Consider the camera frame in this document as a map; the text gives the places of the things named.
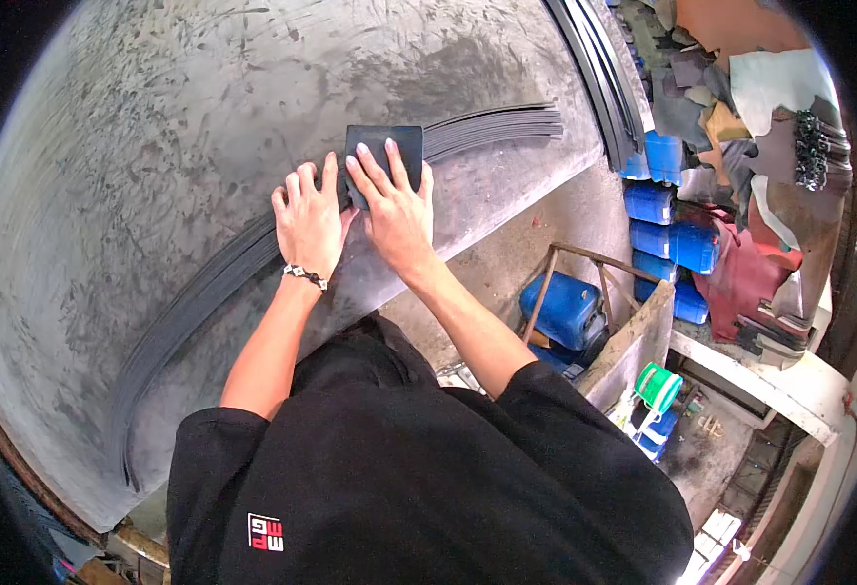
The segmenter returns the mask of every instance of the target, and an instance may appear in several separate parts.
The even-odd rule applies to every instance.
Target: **bracelet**
[[[294,266],[292,264],[286,264],[285,269],[282,270],[282,274],[291,274],[293,276],[304,277],[318,285],[318,288],[321,290],[327,290],[327,279],[318,276],[317,273],[309,273],[305,269],[300,266]]]

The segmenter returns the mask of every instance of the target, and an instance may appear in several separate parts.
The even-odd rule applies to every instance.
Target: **finger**
[[[384,197],[395,199],[396,188],[393,187],[389,177],[386,176],[386,172],[379,167],[376,159],[373,158],[373,153],[369,151],[369,148],[363,142],[357,144],[357,156],[360,157],[360,166],[364,168],[366,176],[375,184],[379,193]]]
[[[318,190],[314,186],[314,175],[317,168],[314,163],[305,163],[298,167],[298,181],[302,196],[317,195]]]
[[[298,173],[290,172],[285,177],[285,188],[289,191],[289,206],[297,204],[302,199],[301,182]]]
[[[409,175],[406,167],[402,164],[402,156],[399,155],[399,146],[392,138],[386,139],[386,158],[389,159],[389,170],[393,173],[393,184],[399,191],[411,191]]]
[[[344,240],[347,240],[347,232],[351,229],[353,218],[360,213],[359,207],[349,207],[340,213],[340,243],[343,245]]]
[[[369,212],[364,212],[364,233],[367,240],[373,241],[373,218]]]
[[[422,185],[419,187],[418,195],[429,205],[431,205],[431,193],[434,188],[435,176],[432,175],[431,166],[422,161]]]
[[[281,221],[286,210],[285,189],[282,187],[276,187],[272,192],[272,209],[276,212],[276,221]]]
[[[334,195],[338,200],[338,156],[330,151],[324,158],[324,174],[320,179],[320,192],[325,195]]]
[[[366,176],[366,173],[360,166],[357,159],[352,156],[348,156],[346,164],[347,174],[351,176],[353,184],[357,185],[357,189],[359,189],[360,193],[365,197],[366,203],[369,205],[370,209],[382,204],[383,196],[379,194],[379,190],[376,189],[373,181],[370,181],[369,177]]]

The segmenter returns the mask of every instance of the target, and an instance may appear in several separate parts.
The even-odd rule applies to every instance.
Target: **red and white logo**
[[[249,545],[259,550],[284,550],[282,523],[278,518],[247,514]]]

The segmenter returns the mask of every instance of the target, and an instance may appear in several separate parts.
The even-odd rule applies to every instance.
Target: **green bucket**
[[[682,388],[682,376],[650,361],[636,378],[636,393],[646,408],[653,412],[664,413],[672,406],[678,391]]]

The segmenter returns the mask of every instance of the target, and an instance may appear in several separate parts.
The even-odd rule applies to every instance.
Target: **hand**
[[[393,181],[365,144],[357,145],[357,155],[359,162],[347,157],[347,172],[369,204],[369,214],[364,217],[366,236],[386,264],[409,283],[413,275],[437,259],[431,246],[431,167],[422,161],[422,187],[414,193],[399,147],[391,138],[386,139],[386,156]]]
[[[289,173],[285,178],[288,203],[285,190],[278,187],[272,193],[272,207],[285,261],[330,280],[347,230],[360,210],[351,207],[342,214],[338,211],[338,158],[334,153],[324,159],[320,191],[314,186],[317,174],[318,168],[310,162]]]

